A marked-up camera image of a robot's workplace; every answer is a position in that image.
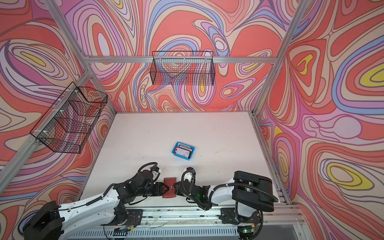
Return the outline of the red leather card holder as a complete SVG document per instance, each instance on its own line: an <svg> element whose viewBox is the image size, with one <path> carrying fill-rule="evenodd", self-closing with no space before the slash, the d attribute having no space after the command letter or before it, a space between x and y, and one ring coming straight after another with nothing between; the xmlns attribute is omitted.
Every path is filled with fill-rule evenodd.
<svg viewBox="0 0 384 240"><path fill-rule="evenodd" d="M166 192L170 192L169 198L163 198L163 199L171 199L176 197L175 193L175 187L174 184L177 182L177 178L164 178L164 183L170 187L169 190L164 190Z"/></svg>

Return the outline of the blue plastic tray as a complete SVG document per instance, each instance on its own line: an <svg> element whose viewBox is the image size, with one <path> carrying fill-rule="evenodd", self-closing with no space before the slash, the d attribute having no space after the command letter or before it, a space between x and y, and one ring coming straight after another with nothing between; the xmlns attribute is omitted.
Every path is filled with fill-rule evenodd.
<svg viewBox="0 0 384 240"><path fill-rule="evenodd" d="M178 158L189 161L192 158L194 151L195 147L177 142L173 147L172 154Z"/></svg>

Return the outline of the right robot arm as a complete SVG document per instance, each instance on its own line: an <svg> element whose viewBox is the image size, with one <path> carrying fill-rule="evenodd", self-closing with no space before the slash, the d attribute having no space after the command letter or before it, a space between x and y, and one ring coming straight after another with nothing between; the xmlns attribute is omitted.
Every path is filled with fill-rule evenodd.
<svg viewBox="0 0 384 240"><path fill-rule="evenodd" d="M233 200L233 208L221 208L219 219L223 224L261 224L263 213L272 213L279 202L270 178L243 171L236 171L227 183L200 187L196 185L196 171L188 168L174 188L177 196L185 197L204 211Z"/></svg>

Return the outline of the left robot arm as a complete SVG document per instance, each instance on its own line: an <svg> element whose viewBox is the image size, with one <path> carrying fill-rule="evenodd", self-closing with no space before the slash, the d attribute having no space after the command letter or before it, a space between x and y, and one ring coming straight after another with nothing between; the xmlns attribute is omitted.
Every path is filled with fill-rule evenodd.
<svg viewBox="0 0 384 240"><path fill-rule="evenodd" d="M69 204L46 203L24 224L26 240L65 240L66 238L101 225L121 225L129 217L127 204L136 197L160 197L169 187L158 182L161 170L156 162L139 168L130 179L112 183L98 195Z"/></svg>

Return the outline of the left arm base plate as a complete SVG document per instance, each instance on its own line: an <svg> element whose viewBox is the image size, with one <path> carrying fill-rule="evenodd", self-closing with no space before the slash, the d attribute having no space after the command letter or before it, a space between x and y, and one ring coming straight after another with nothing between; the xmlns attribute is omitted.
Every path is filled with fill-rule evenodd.
<svg viewBox="0 0 384 240"><path fill-rule="evenodd" d="M122 212L117 212L109 225L139 226L143 218L143 212L142 209L128 209Z"/></svg>

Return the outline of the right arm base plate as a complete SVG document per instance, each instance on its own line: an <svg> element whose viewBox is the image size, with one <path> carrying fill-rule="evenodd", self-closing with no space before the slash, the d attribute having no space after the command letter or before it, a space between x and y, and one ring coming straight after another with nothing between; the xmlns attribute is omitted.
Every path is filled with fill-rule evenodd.
<svg viewBox="0 0 384 240"><path fill-rule="evenodd" d="M241 216L236 208L221 208L219 219L223 224L239 225L239 224L255 224L258 225L262 221L259 211L255 211L250 217Z"/></svg>

